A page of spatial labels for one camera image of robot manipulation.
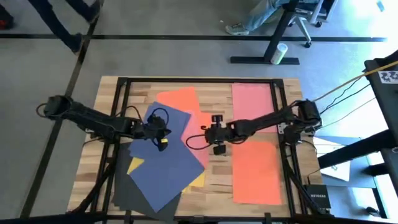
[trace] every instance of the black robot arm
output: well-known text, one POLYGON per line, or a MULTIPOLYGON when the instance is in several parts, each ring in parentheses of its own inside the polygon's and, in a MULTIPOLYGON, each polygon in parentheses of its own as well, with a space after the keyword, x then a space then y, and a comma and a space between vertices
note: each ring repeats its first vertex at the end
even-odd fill
POLYGON ((225 141, 239 144, 248 137, 254 135, 256 131, 268 128, 277 124, 284 124, 285 142, 294 144, 300 140, 300 133, 304 130, 312 129, 320 124, 321 118, 314 102, 309 100, 295 101, 290 106, 255 119, 240 119, 226 123, 226 127, 221 127, 222 115, 212 117, 214 124, 205 130, 206 142, 217 144, 214 147, 215 154, 225 153, 225 141), (292 108, 297 107, 298 115, 293 114, 292 108))
POLYGON ((44 116, 48 119, 67 119, 73 121, 84 131, 93 131, 94 137, 101 137, 115 142, 119 137, 132 139, 151 139, 163 151, 167 147, 166 135, 171 131, 167 129, 166 122, 159 116, 150 115, 147 123, 141 119, 109 116, 99 111, 75 102, 67 96, 52 96, 44 108, 44 116))

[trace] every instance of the black desk frame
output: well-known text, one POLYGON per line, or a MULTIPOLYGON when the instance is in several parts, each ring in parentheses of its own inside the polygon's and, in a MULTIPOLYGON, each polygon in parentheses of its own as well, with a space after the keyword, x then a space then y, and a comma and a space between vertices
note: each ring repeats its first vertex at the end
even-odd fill
MULTIPOLYGON (((133 83, 137 82, 197 82, 197 83, 268 83, 271 86, 271 96, 273 106, 275 110, 278 110, 277 106, 277 93, 276 89, 279 89, 280 98, 282 99, 282 107, 287 106, 287 99, 285 95, 284 83, 282 79, 238 79, 238 78, 118 78, 116 84, 116 91, 114 94, 114 100, 111 108, 111 115, 116 114, 116 110, 121 96, 122 89, 124 87, 124 94, 121 107, 121 115, 126 114, 126 108, 129 98, 129 93, 133 83)), ((346 218, 334 218, 329 215, 308 215, 306 208, 306 196, 305 194, 299 194, 301 214, 295 211, 294 198, 292 193, 291 181, 297 187, 299 193, 302 192, 303 186, 301 181, 300 169, 297 159, 297 153, 295 146, 286 147, 283 140, 283 134, 278 134, 280 155, 282 159, 282 168, 285 179, 286 194, 288 200, 288 206, 290 211, 290 218, 286 217, 271 217, 270 213, 265 213, 264 217, 175 217, 175 220, 179 223, 216 223, 216 222, 263 222, 271 224, 271 222, 283 222, 283 223, 364 223, 360 220, 352 220, 346 218), (293 170, 288 163, 286 149, 290 148, 292 157, 293 170)), ((114 171, 117 163, 117 154, 120 148, 120 142, 112 142, 114 144, 114 150, 111 157, 108 157, 109 147, 111 142, 105 142, 103 147, 103 153, 101 155, 101 161, 99 164, 98 175, 95 186, 92 188, 86 199, 82 201, 78 208, 72 212, 59 215, 49 215, 43 217, 30 217, 30 211, 28 214, 24 214, 17 219, 0 220, 0 223, 93 223, 102 221, 106 223, 107 220, 124 220, 125 223, 131 224, 134 220, 153 220, 152 218, 145 216, 131 215, 131 211, 126 211, 125 215, 108 215, 109 202, 111 199, 111 188, 114 178, 114 171), (104 194, 103 208, 101 211, 97 211, 98 198, 100 196, 100 189, 103 183, 107 181, 106 191, 104 194)), ((35 179, 42 178, 40 175, 36 175, 35 179)), ((35 198, 29 197, 25 201, 25 206, 33 205, 35 198)), ((380 224, 380 222, 365 222, 372 224, 380 224)))
MULTIPOLYGON (((282 38, 290 20, 293 18, 295 9, 298 4, 299 4, 299 0, 291 0, 288 4, 283 5, 285 11, 279 20, 276 30, 271 37, 271 41, 269 42, 268 48, 267 48, 266 52, 264 53, 263 57, 232 56, 230 58, 231 63, 271 64, 271 58, 272 58, 272 56, 274 56, 274 53, 278 47, 279 41, 282 38)), ((300 65, 300 61, 298 58, 284 57, 280 61, 280 64, 281 65, 300 65)))

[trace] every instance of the yellow cable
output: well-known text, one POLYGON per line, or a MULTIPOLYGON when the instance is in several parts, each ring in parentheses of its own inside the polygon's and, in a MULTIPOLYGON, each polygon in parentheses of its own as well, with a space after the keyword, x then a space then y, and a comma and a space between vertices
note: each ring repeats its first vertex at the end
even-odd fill
POLYGON ((392 63, 390 63, 390 64, 388 64, 388 65, 385 65, 385 66, 383 66, 383 67, 380 67, 380 68, 377 68, 377 69, 371 70, 370 72, 365 72, 365 73, 364 73, 364 74, 362 74, 362 75, 358 75, 357 77, 354 77, 354 78, 352 78, 352 79, 348 80, 347 82, 345 82, 345 83, 341 84, 340 86, 338 86, 338 87, 336 87, 336 88, 334 88, 334 89, 330 90, 329 92, 325 93, 324 95, 322 95, 322 96, 320 96, 320 97, 316 98, 315 100, 313 100, 313 102, 316 102, 316 101, 318 101, 318 100, 320 100, 320 99, 324 98, 325 96, 329 95, 330 93, 333 93, 334 91, 336 91, 336 90, 340 89, 341 87, 343 87, 343 86, 345 86, 345 85, 349 84, 349 83, 350 83, 350 82, 352 82, 352 81, 355 81, 355 80, 357 80, 357 79, 359 79, 359 78, 362 78, 362 77, 364 77, 364 76, 366 76, 366 75, 373 74, 373 73, 375 73, 375 72, 378 72, 378 71, 384 70, 384 69, 386 69, 386 68, 392 67, 392 66, 394 66, 394 65, 397 65, 397 64, 398 64, 398 61, 396 61, 396 62, 392 62, 392 63))

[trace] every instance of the sneaker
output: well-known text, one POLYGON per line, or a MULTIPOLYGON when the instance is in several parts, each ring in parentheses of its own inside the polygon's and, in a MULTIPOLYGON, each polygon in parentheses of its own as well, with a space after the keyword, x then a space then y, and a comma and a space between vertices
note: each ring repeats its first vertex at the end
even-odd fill
POLYGON ((90 6, 90 9, 94 12, 94 16, 92 19, 90 19, 89 22, 90 24, 94 23, 94 21, 98 18, 98 16, 100 16, 100 12, 101 12, 101 1, 100 0, 95 0, 95 2, 90 6))
POLYGON ((367 211, 370 215, 372 215, 372 216, 374 216, 374 217, 381 217, 381 216, 380 216, 380 212, 379 212, 378 210, 376 210, 375 208, 368 207, 368 208, 366 208, 366 211, 367 211))
POLYGON ((79 56, 80 51, 81 51, 81 49, 83 48, 83 43, 84 43, 83 36, 82 36, 81 33, 77 33, 77 34, 75 34, 75 35, 73 35, 73 36, 76 38, 76 40, 77 40, 77 42, 79 43, 79 45, 78 45, 78 48, 76 48, 76 49, 71 49, 71 50, 72 50, 72 52, 73 52, 75 55, 79 56))
POLYGON ((226 26, 225 31, 231 35, 249 35, 250 31, 246 30, 242 23, 226 26))

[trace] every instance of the blue paper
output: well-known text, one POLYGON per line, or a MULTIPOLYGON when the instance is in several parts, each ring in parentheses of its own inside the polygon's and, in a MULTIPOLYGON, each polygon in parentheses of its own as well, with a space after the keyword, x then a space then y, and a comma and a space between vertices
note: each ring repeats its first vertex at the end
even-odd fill
POLYGON ((145 160, 130 173, 155 212, 168 204, 204 171, 203 166, 180 139, 174 140, 173 148, 168 147, 161 153, 162 156, 145 160))
MULTIPOLYGON (((144 122, 146 122, 147 118, 156 108, 163 108, 169 114, 169 123, 167 124, 167 128, 171 130, 171 133, 166 136, 166 138, 169 140, 169 145, 163 152, 160 152, 149 139, 133 140, 133 142, 129 146, 131 157, 138 157, 144 160, 155 158, 158 156, 164 157, 165 153, 170 153, 170 150, 173 149, 175 142, 181 139, 181 135, 184 132, 191 115, 171 108, 169 106, 163 105, 161 103, 155 102, 148 107, 147 113, 144 117, 144 122)), ((157 110, 155 114, 167 121, 167 115, 164 111, 157 110)))

